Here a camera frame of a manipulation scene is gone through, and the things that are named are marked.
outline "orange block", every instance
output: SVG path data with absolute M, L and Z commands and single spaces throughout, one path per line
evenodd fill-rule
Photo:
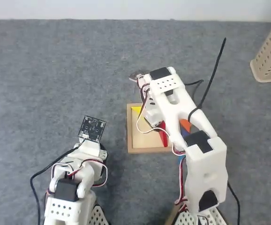
M 191 123 L 189 121 L 182 119 L 179 123 L 181 123 L 181 125 L 190 133 Z

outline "black cable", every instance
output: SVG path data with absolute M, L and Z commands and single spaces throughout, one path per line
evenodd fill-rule
M 188 121 L 190 122 L 191 120 L 191 116 L 193 115 L 194 112 L 196 112 L 199 108 L 196 107 L 195 109 L 193 109 L 189 114 L 188 114 Z
M 193 102 L 196 104 L 195 102 L 195 94 L 196 94 L 196 91 L 198 90 L 199 86 L 203 83 L 204 80 L 199 80 L 197 82 L 194 82 L 196 83 L 197 85 L 194 87 L 194 90 L 192 92 L 192 95 L 191 95 L 191 98 L 193 99 Z
M 199 108 L 202 107 L 202 104 L 203 104 L 203 102 L 204 102 L 204 100 L 206 98 L 206 95 L 209 92 L 209 89 L 211 87 L 212 80 L 215 77 L 215 74 L 216 74 L 216 71 L 217 71 L 217 68 L 218 68 L 218 65 L 219 65 L 219 61 L 220 61 L 220 58 L 221 58 L 221 55 L 222 55 L 222 52 L 223 52 L 223 49 L 224 49 L 224 46 L 225 46 L 225 42 L 226 42 L 226 38 L 224 38 L 224 40 L 222 42 L 221 49 L 220 49 L 219 55 L 218 55 L 216 63 L 215 63 L 215 67 L 214 67 L 214 70 L 213 70 L 212 75 L 211 75 L 211 79 L 210 79 L 209 84 L 207 85 L 207 88 L 206 88 L 206 90 L 204 92 L 204 95 L 203 95 L 203 97 L 202 97 L 202 99 L 201 99 L 201 101 L 200 101 L 200 103 L 198 105 Z
M 199 82 L 203 82 L 204 80 L 198 80 L 198 81 L 195 81 L 195 82 L 192 82 L 192 83 L 184 83 L 184 86 L 190 86 L 190 85 L 194 85 L 194 84 L 197 84 Z
M 190 119 L 191 119 L 192 114 L 193 114 L 194 112 L 196 112 L 198 109 L 201 109 L 201 108 L 202 108 L 202 104 L 203 104 L 203 102 L 204 102 L 204 100 L 205 100 L 205 98 L 206 98 L 206 96 L 207 96 L 207 94 L 208 94 L 208 92 L 209 92 L 209 90 L 210 90 L 211 83 L 212 83 L 212 81 L 213 81 L 213 79 L 214 79 L 214 77 L 215 77 L 215 74 L 216 74 L 216 71 L 217 71 L 217 68 L 218 68 L 218 65 L 219 65 L 219 61 L 220 61 L 220 58 L 221 58 L 221 55 L 222 55 L 222 52 L 223 52 L 223 49 L 224 49 L 224 46 L 225 46 L 225 42 L 226 42 L 226 38 L 224 38 L 224 40 L 223 40 L 223 42 L 222 42 L 222 45 L 221 45 L 221 49 L 220 49 L 219 55 L 218 55 L 218 57 L 217 57 L 217 59 L 216 59 L 216 63 L 215 63 L 214 70 L 213 70 L 213 72 L 212 72 L 212 74 L 211 74 L 211 79 L 210 79 L 210 81 L 209 81 L 209 83 L 208 83 L 208 85 L 207 85 L 207 87 L 206 87 L 206 89 L 205 89 L 205 92 L 204 92 L 204 94 L 203 94 L 203 97 L 202 97 L 200 103 L 198 104 L 198 106 L 197 106 L 195 109 L 193 109 L 193 110 L 189 113 L 189 115 L 188 115 L 188 121 L 189 121 L 189 122 L 190 122 Z
M 235 194 L 235 192 L 233 191 L 233 188 L 231 187 L 229 181 L 227 182 L 227 186 L 231 192 L 231 194 L 233 194 L 235 200 L 237 201 L 237 205 L 238 205 L 238 219 L 237 219 L 237 225 L 240 225 L 240 218 L 241 218 L 241 205 L 240 205 L 240 201 L 237 197 L 237 195 Z
M 202 215 L 197 215 L 197 216 L 198 216 L 198 217 L 202 217 L 202 218 L 206 219 L 207 225 L 209 225 L 209 220 L 208 220 L 208 218 L 207 218 L 207 217 L 202 216 Z
M 54 161 L 52 161 L 48 166 L 46 166 L 44 169 L 40 170 L 39 172 L 35 173 L 34 175 L 32 175 L 32 177 L 30 178 L 30 186 L 33 192 L 34 197 L 36 198 L 36 202 L 37 202 L 37 210 L 38 210 L 38 225 L 41 224 L 41 208 L 40 208 L 40 202 L 38 199 L 38 195 L 36 192 L 36 189 L 34 188 L 33 185 L 33 179 L 35 177 L 37 177 L 38 175 L 44 173 L 46 170 L 48 170 L 51 166 L 53 166 L 54 163 L 57 163 L 59 160 L 61 160 L 62 158 L 64 158 L 66 155 L 72 153 L 73 151 L 75 151 L 76 149 L 78 149 L 83 142 L 81 142 L 78 146 L 76 146 L 75 148 L 70 149 L 69 151 L 66 151 L 64 154 L 62 154 L 61 156 L 57 157 L 57 159 L 55 159 Z

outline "white wire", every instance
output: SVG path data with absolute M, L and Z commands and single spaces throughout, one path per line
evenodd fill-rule
M 108 168 L 107 168 L 107 166 L 105 165 L 105 164 L 103 164 L 103 163 L 101 163 L 101 165 L 105 168 L 105 172 L 106 172 L 106 177 L 105 177 L 105 180 L 104 180 L 104 182 L 102 183 L 102 184 L 99 184 L 99 185 L 94 185 L 93 187 L 95 187 L 95 188 L 98 188 L 98 187 L 102 187 L 102 186 L 104 186 L 105 184 L 106 184 L 106 182 L 107 182 L 107 178 L 108 178 Z
M 107 182 L 107 179 L 108 179 L 108 168 L 107 168 L 107 166 L 106 166 L 104 163 L 102 163 L 102 162 L 97 162 L 96 160 L 91 160 L 91 159 L 89 159 L 89 160 L 83 162 L 83 164 L 81 164 L 80 168 L 78 168 L 77 170 L 72 171 L 71 173 L 68 174 L 68 176 L 70 176 L 71 174 L 73 174 L 73 173 L 75 173 L 75 172 L 80 171 L 80 170 L 84 167 L 84 163 L 86 163 L 86 162 L 99 163 L 99 164 L 101 164 L 101 165 L 105 168 L 105 171 L 106 171 L 106 177 L 105 177 L 104 182 L 103 182 L 102 184 L 97 185 L 97 186 L 94 185 L 93 187 L 97 188 L 97 187 L 102 187 L 102 186 L 104 186 L 104 185 L 106 184 L 106 182 Z
M 161 130 L 161 131 L 163 131 L 167 136 L 168 136 L 168 139 L 170 139 L 170 135 L 169 135 L 169 133 L 166 131 L 166 130 L 164 130 L 163 128 L 160 128 L 160 127 L 154 127 L 154 128 L 152 128 L 152 129 L 150 129 L 150 130 L 147 130 L 147 131 L 141 131 L 140 130 L 140 128 L 139 128 L 139 120 L 140 120 L 140 118 L 141 118 L 141 116 L 142 116 L 142 113 L 143 113 L 143 111 L 144 111 L 144 108 L 145 108 L 145 106 L 146 106 L 146 103 L 147 103 L 147 99 L 145 100 L 145 102 L 143 102 L 143 104 L 142 104 L 142 111 L 141 111 L 141 113 L 139 114 L 139 116 L 138 116 L 138 118 L 137 118 L 137 120 L 136 120 L 136 129 L 140 132 L 140 133 L 142 133 L 142 134 L 147 134 L 147 133 L 149 133 L 149 132 L 151 132 L 151 131 L 153 131 L 153 130 Z M 172 143 L 172 148 L 171 148 L 171 151 L 172 151 L 172 153 L 174 154 L 174 155 L 176 155 L 176 156 L 184 156 L 184 155 L 186 155 L 186 153 L 184 152 L 184 153 L 175 153 L 175 151 L 174 151 L 174 143 Z
M 52 179 L 53 176 L 54 176 L 54 170 L 55 170 L 55 167 L 56 167 L 57 165 L 66 165 L 66 166 L 68 166 L 69 168 L 71 168 L 71 171 L 73 171 L 73 167 L 72 167 L 69 163 L 55 163 L 55 164 L 53 164 L 52 169 L 51 169 L 51 179 Z
M 149 133 L 149 132 L 151 132 L 153 130 L 161 130 L 168 136 L 168 139 L 170 139 L 170 135 L 168 134 L 168 132 L 166 130 L 160 128 L 160 127 L 154 127 L 154 128 L 152 128 L 150 130 L 147 130 L 147 131 L 141 131 L 140 130 L 140 128 L 139 128 L 139 120 L 140 120 L 140 118 L 142 116 L 142 113 L 144 111 L 144 108 L 145 108 L 145 106 L 147 104 L 147 98 L 148 98 L 148 93 L 146 93 L 145 102 L 143 102 L 142 108 L 141 108 L 142 111 L 141 111 L 141 113 L 139 114 L 139 116 L 138 116 L 138 118 L 136 120 L 136 129 L 142 134 L 147 134 L 147 133 Z M 176 153 L 174 151 L 174 143 L 172 143 L 171 152 L 176 156 L 185 156 L 186 155 L 186 152 L 184 152 L 184 153 Z M 181 164 L 182 164 L 182 162 L 183 162 L 183 159 L 180 161 L 180 164 L 179 164 L 179 198 L 174 202 L 175 204 L 178 204 L 178 203 L 180 203 L 181 200 L 184 200 L 184 196 L 181 196 L 181 193 L 182 193 L 182 181 L 181 181 L 181 171 L 182 171 L 181 167 L 182 167 L 182 165 Z

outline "gray carpet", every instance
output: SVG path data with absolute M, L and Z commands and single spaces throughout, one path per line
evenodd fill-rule
M 102 143 L 110 176 L 95 190 L 107 218 L 163 224 L 179 194 L 177 158 L 127 154 L 126 103 L 139 102 L 128 75 L 173 66 L 184 82 L 208 80 L 224 37 L 203 109 L 228 146 L 241 224 L 271 225 L 271 83 L 256 82 L 249 67 L 270 29 L 249 22 L 0 21 L 0 225 L 36 224 L 29 178 L 74 145 L 85 114 L 108 121 Z M 49 172 L 35 181 L 41 200 L 49 181 Z M 236 224 L 230 192 L 219 208 Z

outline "white plastic part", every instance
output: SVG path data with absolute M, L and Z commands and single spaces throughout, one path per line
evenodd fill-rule
M 48 197 L 44 225 L 87 225 L 89 224 L 96 195 L 90 191 L 84 199 L 69 202 Z
M 100 206 L 96 205 L 94 207 L 89 221 L 89 225 L 108 225 L 108 222 Z
M 81 213 L 82 201 L 69 202 L 48 197 L 45 210 L 45 225 L 51 225 L 49 221 L 60 220 L 66 222 L 78 222 Z
M 142 83 L 150 84 L 148 94 L 155 103 L 155 105 L 149 105 L 145 108 L 144 115 L 149 122 L 156 123 L 163 120 L 166 123 L 166 131 L 170 135 L 170 141 L 174 143 L 176 150 L 186 152 L 188 176 L 185 183 L 185 193 L 189 200 L 187 206 L 190 213 L 198 213 L 199 202 L 206 191 L 212 190 L 214 192 L 218 204 L 226 198 L 227 147 L 200 109 L 192 114 L 190 122 L 210 137 L 208 142 L 212 151 L 203 153 L 196 144 L 187 147 L 180 133 L 179 120 L 188 119 L 196 105 L 187 93 L 185 85 L 176 74 L 175 69 L 172 67 L 168 69 L 172 74 L 166 77 L 151 80 L 150 74 L 146 74 L 141 79 Z M 165 92 L 169 90 L 173 90 L 173 94 L 166 96 Z
M 165 92 L 169 90 L 173 90 L 173 98 L 175 100 L 173 103 L 165 95 Z M 188 115 L 196 108 L 196 105 L 187 93 L 182 80 L 177 74 L 152 80 L 150 82 L 150 94 L 166 123 L 166 130 L 170 135 L 170 141 L 174 143 L 177 150 L 185 150 L 187 144 L 180 134 L 179 120 L 188 119 Z M 202 110 L 197 110 L 193 113 L 191 123 L 199 130 L 203 130 L 209 137 L 217 136 L 216 131 Z
M 86 140 L 78 149 L 85 154 L 99 157 L 100 144 L 97 142 Z
M 199 216 L 194 216 L 189 212 L 181 212 L 174 225 L 198 225 L 198 220 L 200 221 L 201 225 L 227 225 L 217 208 L 206 210 L 198 215 Z
M 49 190 L 53 193 L 55 192 L 58 180 L 65 177 L 65 171 L 63 171 L 62 168 L 63 167 L 55 168 L 54 177 L 50 181 Z
M 86 159 L 96 159 L 100 162 L 103 162 L 103 159 L 101 159 L 100 157 L 96 157 L 94 155 L 91 155 L 90 153 L 92 153 L 93 151 L 85 151 L 84 149 L 80 150 L 80 149 L 77 149 L 75 151 L 73 151 L 72 153 L 70 153 L 68 155 L 68 157 L 64 158 L 62 160 L 62 162 L 67 162 L 67 161 L 72 161 L 71 159 L 74 159 L 74 167 L 75 169 L 78 169 L 81 162 L 83 160 L 86 160 Z M 99 163 L 95 163 L 95 162 L 86 162 L 87 164 L 90 164 L 91 167 L 94 169 L 94 180 L 97 181 L 101 178 L 101 171 L 102 171 L 102 165 L 99 164 Z M 78 172 L 76 174 L 76 177 L 79 177 L 80 176 L 80 173 Z
M 219 137 L 208 140 L 212 151 L 203 153 L 198 145 L 187 148 L 188 175 L 185 183 L 185 193 L 188 198 L 188 210 L 191 213 L 199 212 L 199 201 L 203 194 L 212 190 L 217 197 L 218 204 L 226 198 L 227 146 Z
M 91 167 L 90 164 L 85 163 L 83 168 L 76 175 L 79 175 L 82 178 L 81 183 L 78 185 L 77 196 L 78 198 L 84 198 L 94 184 L 93 167 Z

